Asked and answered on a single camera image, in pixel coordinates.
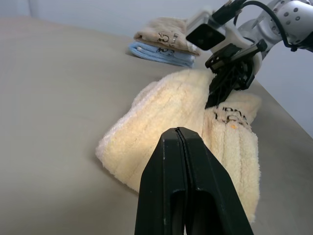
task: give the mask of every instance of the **white wall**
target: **white wall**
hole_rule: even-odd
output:
[[[29,15],[28,0],[0,0],[0,17]]]
[[[188,18],[207,4],[217,9],[225,2],[226,0],[30,0],[30,9],[32,16],[40,19],[133,36],[148,20],[155,17]],[[256,6],[245,8],[238,25],[257,17],[260,12]],[[312,60],[312,53],[290,52],[280,43],[265,59],[257,80],[313,137],[313,107],[309,103],[313,100]]]

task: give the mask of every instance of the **terry cloth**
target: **terry cloth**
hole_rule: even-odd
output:
[[[172,65],[193,67],[195,56],[171,49],[150,46],[140,42],[134,42],[129,45],[132,54],[146,59],[167,63]]]
[[[186,40],[187,20],[159,17],[134,35],[134,39],[155,47],[200,55],[200,49]]]
[[[258,140],[250,124],[261,99],[233,91],[218,107],[205,110],[213,77],[209,70],[183,70],[148,85],[104,135],[96,156],[112,175],[138,192],[141,174],[161,134],[175,127],[193,130],[229,173],[252,222],[260,171]]]

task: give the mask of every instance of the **cable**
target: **cable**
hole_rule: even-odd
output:
[[[247,1],[243,4],[243,8],[249,5],[255,5],[258,6],[260,8],[262,8],[266,13],[269,14],[269,16],[273,19],[273,21],[275,22],[275,24],[277,25],[278,31],[280,32],[280,35],[283,39],[284,45],[285,47],[291,48],[292,51],[296,51],[298,46],[290,44],[288,42],[287,39],[287,35],[286,35],[286,31],[282,25],[282,23],[280,23],[278,17],[275,15],[275,13],[265,4],[259,2],[259,1]],[[234,24],[236,25],[237,23],[237,19],[238,19],[238,15],[234,18]]]
[[[214,14],[212,15],[212,18],[217,22],[219,25],[224,25],[231,19],[233,19],[239,10],[242,9],[243,4],[247,0],[234,0],[228,1],[226,4],[224,4],[220,9],[218,9]]]

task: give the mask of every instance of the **towel fold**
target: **towel fold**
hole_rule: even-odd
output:
[[[183,67],[193,67],[195,56],[172,49],[154,47],[140,42],[134,42],[129,45],[130,51],[143,59],[152,60]]]
[[[229,173],[248,220],[259,200],[258,140],[251,130],[261,99],[234,91],[205,110],[209,71],[183,70],[144,88],[132,107],[100,141],[96,155],[118,180],[139,191],[141,174],[163,132],[185,127],[197,132]]]
[[[201,50],[186,40],[187,20],[159,17],[134,35],[134,39],[155,47],[200,55]]]

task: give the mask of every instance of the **cream towel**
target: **cream towel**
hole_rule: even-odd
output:
[[[159,17],[150,21],[134,35],[138,42],[156,47],[200,55],[200,50],[186,40],[187,20]]]
[[[233,92],[226,102],[205,110],[213,77],[209,70],[183,70],[151,83],[100,141],[96,155],[111,174],[138,192],[141,174],[161,134],[173,127],[193,130],[229,173],[252,222],[260,172],[257,137],[250,124],[261,100]]]

